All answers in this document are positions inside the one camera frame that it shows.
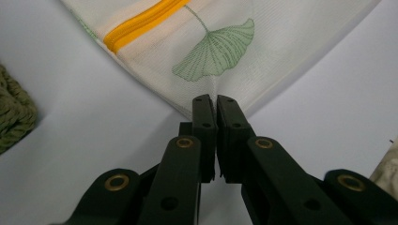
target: green leaf pattern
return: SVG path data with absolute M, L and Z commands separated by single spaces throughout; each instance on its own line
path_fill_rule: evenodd
M 227 69 L 234 68 L 253 40 L 254 21 L 248 19 L 242 25 L 216 31 L 205 29 L 205 37 L 172 68 L 175 75 L 186 81 L 197 82 L 204 76 L 220 76 Z

